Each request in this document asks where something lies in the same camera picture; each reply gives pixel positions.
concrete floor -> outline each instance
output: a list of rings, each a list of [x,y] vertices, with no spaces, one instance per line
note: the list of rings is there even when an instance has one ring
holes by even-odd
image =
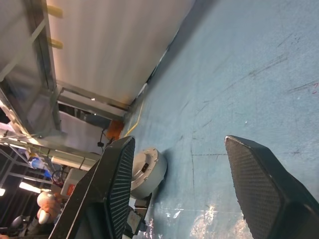
[[[319,200],[319,1],[198,0],[125,128],[168,172],[138,238],[250,239],[224,137],[269,147]]]

person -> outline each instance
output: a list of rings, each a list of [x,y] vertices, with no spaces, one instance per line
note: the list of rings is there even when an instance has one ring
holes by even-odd
[[[55,200],[48,199],[42,202],[42,205],[39,211],[37,212],[37,215],[27,225],[27,227],[18,234],[18,237],[14,237],[14,238],[18,238],[18,239],[19,238],[21,239],[49,238],[54,228],[54,222],[59,216],[59,214],[61,213],[61,203],[62,203],[61,195],[58,193],[55,193],[54,196],[55,196]],[[39,223],[39,216],[40,216],[41,210],[44,210],[50,214],[48,221],[44,224]],[[0,235],[0,239],[10,239],[10,238],[5,235]]]

